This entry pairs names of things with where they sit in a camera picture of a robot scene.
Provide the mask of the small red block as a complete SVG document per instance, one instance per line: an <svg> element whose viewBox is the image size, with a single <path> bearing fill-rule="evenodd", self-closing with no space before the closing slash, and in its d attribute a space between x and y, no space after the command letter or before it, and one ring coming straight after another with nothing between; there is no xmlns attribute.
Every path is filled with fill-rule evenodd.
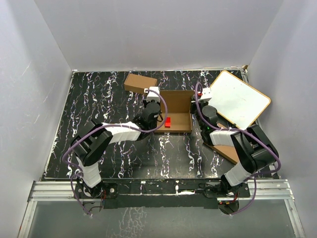
<svg viewBox="0 0 317 238"><path fill-rule="evenodd" d="M171 127L171 118L170 117L166 118L164 126L167 127L167 128Z"/></svg>

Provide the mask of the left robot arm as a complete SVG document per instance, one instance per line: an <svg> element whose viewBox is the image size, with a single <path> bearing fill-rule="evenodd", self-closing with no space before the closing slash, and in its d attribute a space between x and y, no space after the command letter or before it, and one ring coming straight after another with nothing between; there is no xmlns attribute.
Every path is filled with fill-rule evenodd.
<svg viewBox="0 0 317 238"><path fill-rule="evenodd" d="M85 186L85 192L90 197L96 198L102 193L98 160L104 154L107 146L121 141L139 141L146 138L149 133L145 131L156 129L160 114L160 104L152 101L145 103L142 112L137 114L132 121L108 124L107 127L104 127L105 123L92 120L83 131L75 136L71 146L85 138L74 147L73 151L81 169L81 179Z"/></svg>

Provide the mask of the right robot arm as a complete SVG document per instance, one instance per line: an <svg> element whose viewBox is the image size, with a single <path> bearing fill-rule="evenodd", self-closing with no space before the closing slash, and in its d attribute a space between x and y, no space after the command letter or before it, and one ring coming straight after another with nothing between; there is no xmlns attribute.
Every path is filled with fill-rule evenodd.
<svg viewBox="0 0 317 238"><path fill-rule="evenodd" d="M211 188L213 193L231 197L251 175L278 161L276 148L257 124L246 130L217 127L217 110L204 101L192 101L190 113L196 116L206 145L232 147L239 159Z"/></svg>

